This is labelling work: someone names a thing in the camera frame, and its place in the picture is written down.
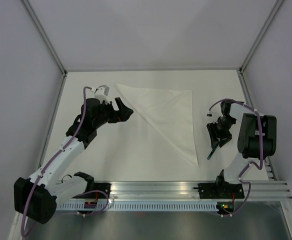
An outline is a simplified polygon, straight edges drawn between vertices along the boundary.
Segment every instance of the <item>white cable tie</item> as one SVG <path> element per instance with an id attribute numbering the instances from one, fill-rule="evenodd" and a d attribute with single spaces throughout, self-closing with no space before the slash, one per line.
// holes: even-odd
<path id="1" fill-rule="evenodd" d="M 59 146 L 59 150 L 65 152 L 64 146 L 63 146 L 63 145 L 60 145 L 60 146 Z"/>
<path id="2" fill-rule="evenodd" d="M 92 93 L 95 93 L 95 92 L 96 92 L 96 88 L 95 88 L 95 87 L 92 87 L 90 91 L 91 91 Z"/>

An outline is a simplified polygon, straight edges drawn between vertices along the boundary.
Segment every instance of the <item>metal frame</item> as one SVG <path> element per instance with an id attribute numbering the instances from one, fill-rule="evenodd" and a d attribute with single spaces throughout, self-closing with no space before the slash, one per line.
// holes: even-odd
<path id="1" fill-rule="evenodd" d="M 250 50 L 249 50 L 249 52 L 248 52 L 248 54 L 247 54 L 247 56 L 246 56 L 244 62 L 243 62 L 242 65 L 241 65 L 241 68 L 240 68 L 240 71 L 241 71 L 241 72 L 243 72 L 243 71 L 247 68 L 247 66 L 248 66 L 248 64 L 249 64 L 249 62 L 250 62 L 252 56 L 254 55 L 254 53 L 255 53 L 257 47 L 258 47 L 259 44 L 261 43 L 261 41 L 262 41 L 262 39 L 264 38 L 264 36 L 265 36 L 267 30 L 269 29 L 270 25 L 271 25 L 272 22 L 274 21 L 275 16 L 276 16 L 276 15 L 278 14 L 278 12 L 280 11 L 280 9 L 281 9 L 281 7 L 283 6 L 283 3 L 284 3 L 284 2 L 285 2 L 285 0 L 277 0 L 277 1 L 275 2 L 275 4 L 274 4 L 274 6 L 272 7 L 272 9 L 271 9 L 271 11 L 270 11 L 270 13 L 269 13 L 269 15 L 268 15 L 266 21 L 264 22 L 263 26 L 261 27 L 261 30 L 259 31 L 259 33 L 258 33 L 258 35 L 257 35 L 257 37 L 256 37 L 256 39 L 255 39 L 255 41 L 254 41 L 254 43 L 252 44 L 252 46 L 251 46 L 251 48 L 250 48 Z"/>
<path id="2" fill-rule="evenodd" d="M 29 0 L 20 0 L 21 5 L 24 7 L 26 13 L 28 14 L 30 20 L 34 24 L 36 30 L 38 31 L 41 39 L 43 40 L 44 44 L 46 45 L 52 59 L 55 61 L 56 65 L 58 66 L 61 74 L 65 77 L 67 71 L 65 70 L 60 58 L 58 57 L 50 39 L 48 38 L 39 18 L 37 17 L 31 3 Z"/>
<path id="3" fill-rule="evenodd" d="M 53 126 L 54 126 L 54 121 L 56 118 L 56 114 L 57 114 L 57 110 L 58 110 L 58 106 L 60 104 L 61 98 L 62 98 L 62 93 L 64 90 L 64 86 L 65 86 L 65 82 L 66 82 L 66 78 L 67 78 L 67 73 L 63 76 L 62 81 L 60 83 L 60 87 L 58 89 L 58 93 L 56 95 L 56 98 L 54 99 L 54 108 L 50 114 L 49 117 L 49 123 L 47 126 L 47 129 L 45 131 L 45 138 L 42 142 L 41 148 L 40 148 L 40 155 L 36 164 L 36 170 L 42 165 L 42 163 L 44 162 L 44 158 L 45 158 L 45 154 L 47 151 L 47 147 L 48 147 L 48 143 L 52 134 L 52 130 L 53 130 Z"/>
<path id="4" fill-rule="evenodd" d="M 227 199 L 200 199 L 198 184 L 214 181 L 110 181 L 109 198 L 117 202 L 227 202 Z M 243 184 L 245 193 L 248 185 Z M 292 201 L 292 195 L 285 181 L 251 181 L 248 202 Z"/>
<path id="5" fill-rule="evenodd" d="M 99 68 L 99 69 L 69 69 L 68 73 L 78 72 L 127 72 L 127 71 L 192 71 L 192 70 L 236 70 L 237 67 L 139 67 L 139 68 Z"/>

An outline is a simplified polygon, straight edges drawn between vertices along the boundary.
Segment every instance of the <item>metal rail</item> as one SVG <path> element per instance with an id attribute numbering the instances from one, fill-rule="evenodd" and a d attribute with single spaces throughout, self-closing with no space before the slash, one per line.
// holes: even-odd
<path id="1" fill-rule="evenodd" d="M 205 206 L 216 206 L 218 202 L 227 202 L 226 199 L 200 199 L 198 190 L 194 188 L 199 183 L 212 183 L 212 181 L 112 181 L 110 183 L 109 199 L 113 202 L 113 211 L 214 212 L 216 208 Z M 248 185 L 244 184 L 243 190 L 246 195 Z M 87 201 L 90 199 L 71 199 L 57 210 L 87 210 L 84 208 L 84 202 Z M 292 201 L 292 195 L 285 181 L 252 181 L 248 201 L 287 202 Z"/>

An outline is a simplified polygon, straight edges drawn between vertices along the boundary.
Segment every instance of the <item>gray wall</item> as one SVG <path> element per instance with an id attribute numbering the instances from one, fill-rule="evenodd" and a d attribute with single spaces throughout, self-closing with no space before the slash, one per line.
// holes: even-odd
<path id="1" fill-rule="evenodd" d="M 70 70 L 237 68 L 276 0 L 30 0 Z"/>
<path id="2" fill-rule="evenodd" d="M 35 170 L 62 75 L 18 0 L 0 0 L 0 240 L 13 185 Z"/>
<path id="3" fill-rule="evenodd" d="M 245 71 L 258 109 L 277 117 L 273 163 L 292 191 L 292 0 L 286 0 Z"/>

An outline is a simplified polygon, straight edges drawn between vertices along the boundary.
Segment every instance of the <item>white table surface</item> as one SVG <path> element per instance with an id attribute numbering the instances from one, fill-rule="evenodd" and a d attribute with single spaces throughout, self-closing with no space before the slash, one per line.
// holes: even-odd
<path id="1" fill-rule="evenodd" d="M 216 101 L 232 98 L 244 101 L 235 70 L 169 70 L 169 71 L 108 71 L 69 72 L 52 128 L 44 162 L 59 149 L 68 128 L 80 114 L 83 87 L 110 87 L 108 97 L 121 97 L 115 84 L 135 88 L 193 91 L 193 129 L 199 167 L 188 163 L 136 111 L 127 122 L 105 124 L 97 137 L 65 171 L 84 172 L 96 181 L 212 181 L 234 159 L 240 125 L 231 128 L 233 139 L 218 148 L 207 160 L 211 142 L 206 124 L 208 108 Z M 88 91 L 87 98 L 93 97 Z M 213 108 L 220 113 L 220 105 Z M 268 180 L 265 168 L 252 168 L 246 180 Z"/>

